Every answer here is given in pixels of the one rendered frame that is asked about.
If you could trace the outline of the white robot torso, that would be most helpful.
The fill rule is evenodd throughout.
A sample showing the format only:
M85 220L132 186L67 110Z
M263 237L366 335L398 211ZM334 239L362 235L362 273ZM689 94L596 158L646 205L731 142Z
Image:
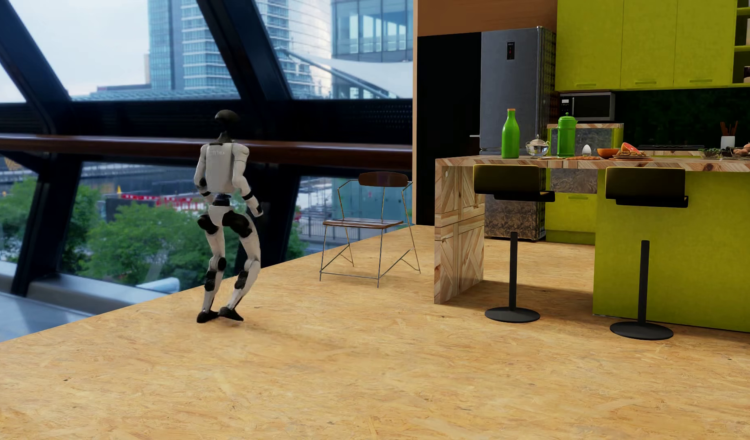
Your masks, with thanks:
M229 194L235 189L241 191L247 204L258 202L243 175L249 153L249 148L239 143L208 143L205 179L209 192L215 196L213 205L229 206Z

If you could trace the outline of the white left robot leg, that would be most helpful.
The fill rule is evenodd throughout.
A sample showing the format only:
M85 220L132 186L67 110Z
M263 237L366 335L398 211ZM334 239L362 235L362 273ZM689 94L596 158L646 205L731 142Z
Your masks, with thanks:
M212 205L208 212L197 220L213 253L204 276L204 300L202 310L197 315L197 323L206 323L217 318L217 312L212 310L212 306L226 268L223 218L230 208L228 205Z

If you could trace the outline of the black robot head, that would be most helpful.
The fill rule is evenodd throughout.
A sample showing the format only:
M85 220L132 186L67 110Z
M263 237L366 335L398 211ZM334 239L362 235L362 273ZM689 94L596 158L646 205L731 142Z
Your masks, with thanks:
M218 122L222 127L222 132L218 138L213 142L214 145L223 145L225 143L233 143L233 139L230 135L232 131L240 121L240 117L237 113L232 110L221 110L215 115L215 121Z

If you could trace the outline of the brown wooden handrail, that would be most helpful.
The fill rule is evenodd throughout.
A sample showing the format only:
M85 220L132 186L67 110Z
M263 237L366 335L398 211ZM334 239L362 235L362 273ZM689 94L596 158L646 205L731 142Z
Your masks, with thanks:
M204 139L0 134L0 151L81 154L103 157L189 159L200 155ZM346 167L408 172L410 145L299 143L244 140L257 163Z

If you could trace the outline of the black bar stool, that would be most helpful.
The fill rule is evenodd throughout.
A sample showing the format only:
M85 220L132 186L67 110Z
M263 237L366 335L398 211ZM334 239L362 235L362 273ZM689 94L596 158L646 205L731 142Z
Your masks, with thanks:
M687 208L684 195L685 170L680 167L608 167L605 172L605 198L617 205L638 207ZM663 341L673 331L646 319L650 242L641 241L638 270L638 303L635 321L613 323L610 331L641 341Z
M477 164L474 170L474 192L490 194L497 200L553 203L553 191L546 190L546 169L536 165ZM518 233L509 236L509 304L489 308L485 316L502 323L530 323L540 314L529 308L517 307Z

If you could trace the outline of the stone pattern base cabinet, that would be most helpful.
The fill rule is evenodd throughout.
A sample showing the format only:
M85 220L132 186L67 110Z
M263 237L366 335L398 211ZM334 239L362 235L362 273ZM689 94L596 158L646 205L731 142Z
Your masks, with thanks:
M594 244L597 214L598 174L595 169L547 171L547 189L553 203L500 201L485 197L485 235L509 238L517 231L521 239L545 239L557 243Z

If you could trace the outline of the green glass bottle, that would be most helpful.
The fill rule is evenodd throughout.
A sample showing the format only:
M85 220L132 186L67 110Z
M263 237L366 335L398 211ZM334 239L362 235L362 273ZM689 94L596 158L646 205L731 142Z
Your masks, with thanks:
M502 127L501 157L519 158L520 156L520 128L517 123L516 109L507 109L507 119Z

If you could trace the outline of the grey steel refrigerator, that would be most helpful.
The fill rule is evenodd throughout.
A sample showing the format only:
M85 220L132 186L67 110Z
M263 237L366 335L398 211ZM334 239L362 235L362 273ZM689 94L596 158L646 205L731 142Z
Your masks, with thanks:
M544 26L485 31L480 35L480 154L501 154L507 110L515 109L520 155L536 135L547 140L556 98L556 34Z

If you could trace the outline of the green lidded canister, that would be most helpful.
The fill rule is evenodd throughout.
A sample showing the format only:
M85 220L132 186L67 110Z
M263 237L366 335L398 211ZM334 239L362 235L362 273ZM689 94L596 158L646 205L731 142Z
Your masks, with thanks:
M568 112L557 122L557 154L560 157L575 156L575 131L577 120Z

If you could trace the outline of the black microwave oven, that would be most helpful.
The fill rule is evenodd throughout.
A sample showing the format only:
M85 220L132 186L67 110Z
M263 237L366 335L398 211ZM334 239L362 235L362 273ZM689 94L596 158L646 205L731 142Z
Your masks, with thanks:
M613 92L561 93L559 115L571 116L579 122L612 122L615 120L615 94Z

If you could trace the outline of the plate of watermelon slices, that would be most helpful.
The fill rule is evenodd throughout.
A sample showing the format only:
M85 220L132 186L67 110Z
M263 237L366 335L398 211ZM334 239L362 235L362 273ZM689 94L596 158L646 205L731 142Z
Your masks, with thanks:
M621 148L611 157L612 161L651 161L652 158L629 143L622 143Z

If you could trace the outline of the wooden and green kitchen island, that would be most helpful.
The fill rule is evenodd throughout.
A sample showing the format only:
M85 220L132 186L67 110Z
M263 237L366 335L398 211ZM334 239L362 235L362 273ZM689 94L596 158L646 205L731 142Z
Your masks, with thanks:
M435 304L483 279L485 197L474 190L476 165L598 171L594 315L637 315L641 241L648 240L647 320L750 333L750 161L438 158ZM608 199L612 177L626 168L634 170L623 186L628 191L651 187L658 171L684 171L688 206L634 207Z

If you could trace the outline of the green wall cabinets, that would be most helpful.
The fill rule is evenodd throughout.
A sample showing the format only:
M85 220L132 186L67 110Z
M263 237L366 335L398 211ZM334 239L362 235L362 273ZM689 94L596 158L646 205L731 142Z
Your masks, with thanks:
M558 0L556 90L732 84L736 0Z

